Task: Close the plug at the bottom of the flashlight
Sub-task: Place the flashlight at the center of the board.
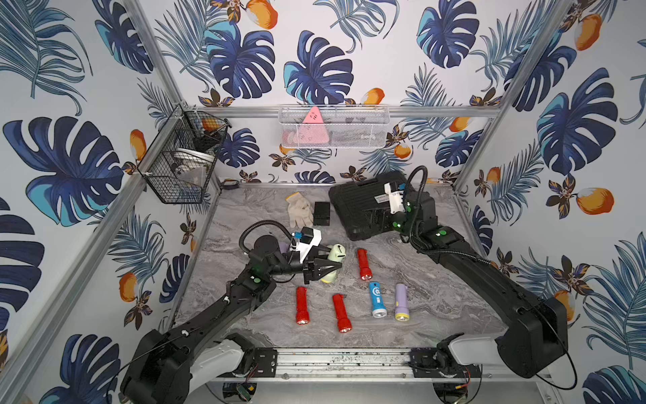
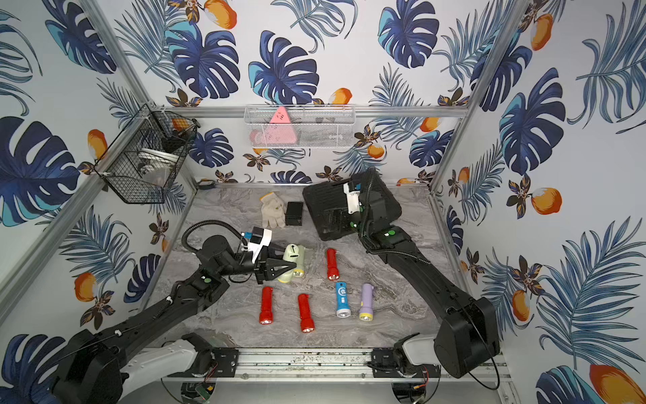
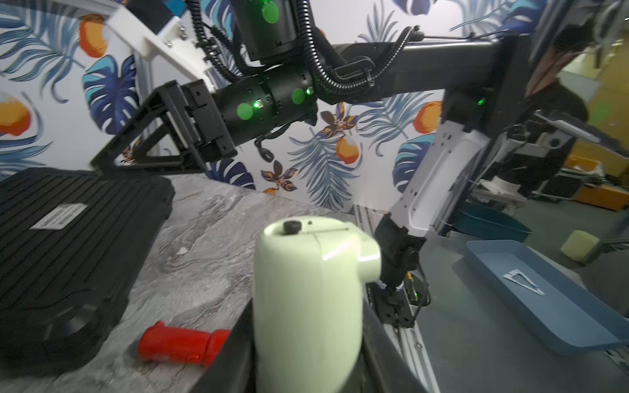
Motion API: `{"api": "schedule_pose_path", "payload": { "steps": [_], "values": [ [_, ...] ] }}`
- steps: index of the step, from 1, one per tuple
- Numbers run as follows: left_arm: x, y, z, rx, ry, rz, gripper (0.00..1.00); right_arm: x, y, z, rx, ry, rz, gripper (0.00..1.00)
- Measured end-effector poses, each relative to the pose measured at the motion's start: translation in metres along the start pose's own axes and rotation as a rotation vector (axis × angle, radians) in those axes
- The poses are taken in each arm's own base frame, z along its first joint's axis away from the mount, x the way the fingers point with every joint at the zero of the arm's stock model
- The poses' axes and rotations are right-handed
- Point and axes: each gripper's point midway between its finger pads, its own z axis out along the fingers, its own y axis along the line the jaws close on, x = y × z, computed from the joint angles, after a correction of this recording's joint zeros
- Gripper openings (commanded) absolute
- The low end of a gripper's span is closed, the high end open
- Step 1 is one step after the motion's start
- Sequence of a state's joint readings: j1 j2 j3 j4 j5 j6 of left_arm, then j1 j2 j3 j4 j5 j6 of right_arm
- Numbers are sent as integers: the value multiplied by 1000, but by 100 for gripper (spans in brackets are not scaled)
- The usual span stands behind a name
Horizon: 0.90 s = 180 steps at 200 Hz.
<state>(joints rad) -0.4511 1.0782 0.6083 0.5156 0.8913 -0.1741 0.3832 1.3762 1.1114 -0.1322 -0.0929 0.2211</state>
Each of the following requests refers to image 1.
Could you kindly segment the light green flashlight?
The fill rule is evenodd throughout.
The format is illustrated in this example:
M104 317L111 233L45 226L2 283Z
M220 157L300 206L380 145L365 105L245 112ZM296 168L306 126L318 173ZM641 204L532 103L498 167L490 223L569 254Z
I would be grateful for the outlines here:
M341 244L334 244L329 247L331 251L329 252L327 259L329 261L341 264L345 257L347 256L346 248ZM331 273L325 275L321 278L321 282L326 284L331 284L336 281L338 275L338 270L332 271Z

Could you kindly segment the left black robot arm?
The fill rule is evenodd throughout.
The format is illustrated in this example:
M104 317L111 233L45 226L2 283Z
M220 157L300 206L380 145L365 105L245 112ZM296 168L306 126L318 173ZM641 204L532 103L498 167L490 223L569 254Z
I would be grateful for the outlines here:
M308 254L282 252L272 235L246 248L249 261L225 294L200 314L166 333L153 330L140 341L127 365L120 393L133 403L183 403L197 388L223 374L245 375L252 369L254 346L224 332L267 301L278 274L302 274L304 282L341 269L328 259L329 248Z

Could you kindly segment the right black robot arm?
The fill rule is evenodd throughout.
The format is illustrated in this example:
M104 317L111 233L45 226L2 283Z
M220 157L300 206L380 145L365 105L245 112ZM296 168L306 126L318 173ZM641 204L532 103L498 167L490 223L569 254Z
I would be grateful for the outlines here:
M556 298L535 296L479 256L459 232L439 224L433 204L396 213L378 208L366 216L380 232L398 232L416 252L459 276L505 324L501 333L443 340L456 363L505 365L529 379L569 354L565 306Z

